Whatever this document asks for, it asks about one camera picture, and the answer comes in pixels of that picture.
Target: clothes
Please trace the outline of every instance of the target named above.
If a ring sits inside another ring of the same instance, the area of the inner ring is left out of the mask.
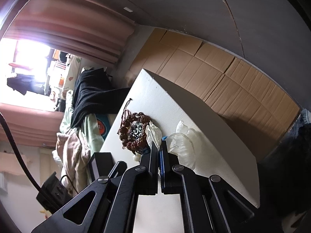
[[[71,128],[80,127],[91,113],[117,114],[129,90],[113,89],[103,68],[84,71],[75,85]]]
[[[27,91],[44,94],[44,82],[35,80],[34,75],[16,74],[16,77],[7,78],[7,85],[25,95]]]
[[[59,112],[65,112],[66,100],[61,99],[59,102]]]
[[[63,52],[63,51],[59,52],[59,60],[60,60],[60,62],[62,62],[62,63],[66,63],[67,62],[67,57],[66,57],[67,54],[68,53]]]
[[[80,69],[81,58],[73,55],[69,67],[66,68],[67,75],[65,76],[63,90],[73,90]]]
[[[72,102],[73,102],[73,91],[68,90],[66,94],[65,114],[64,114],[62,123],[60,124],[60,127],[59,127],[60,132],[64,134],[70,130],[71,116],[73,114]]]
[[[281,143],[288,139],[296,138],[298,136],[299,128],[308,123],[311,123],[311,113],[307,109],[302,109],[292,128],[287,133],[285,133]]]
[[[66,94],[66,110],[64,118],[59,128],[60,132],[64,134],[70,130],[71,116],[73,114],[72,101],[73,91],[69,90]],[[81,125],[81,131],[86,137],[87,144],[91,151],[91,156],[94,152],[99,152],[104,144],[104,139],[100,135],[97,119],[94,114],[89,114],[84,118]]]
[[[61,175],[69,176],[74,187],[81,192],[87,186],[86,166],[91,157],[90,149],[81,130],[71,129],[67,134],[57,133],[56,150],[63,162]],[[76,192],[67,177],[62,184],[70,194],[76,196]]]

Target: pink curtain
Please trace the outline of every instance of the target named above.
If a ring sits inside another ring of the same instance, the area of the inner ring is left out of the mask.
[[[55,146],[56,133],[62,122],[64,113],[30,109],[0,103],[0,112],[7,121],[16,144],[38,146],[43,144]],[[0,126],[0,140],[7,141],[4,130]]]
[[[30,0],[4,37],[35,40],[111,67],[133,32],[132,21],[86,0]]]

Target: ceiling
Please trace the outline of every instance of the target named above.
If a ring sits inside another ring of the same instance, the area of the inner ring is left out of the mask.
[[[193,35],[245,58],[311,110],[311,31],[288,0],[94,1],[138,24]]]

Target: clear plastic glove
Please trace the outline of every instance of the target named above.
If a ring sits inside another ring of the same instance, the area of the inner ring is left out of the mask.
[[[180,121],[176,127],[176,133],[168,136],[165,141],[167,151],[177,155],[181,165],[192,170],[195,168],[194,144],[200,147],[201,142],[194,129],[189,129],[183,121]]]

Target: cardboard box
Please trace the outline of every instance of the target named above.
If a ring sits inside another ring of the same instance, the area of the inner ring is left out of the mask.
[[[201,98],[259,161],[279,142],[299,107],[273,81],[230,53],[191,36],[155,29],[125,76],[144,68]]]

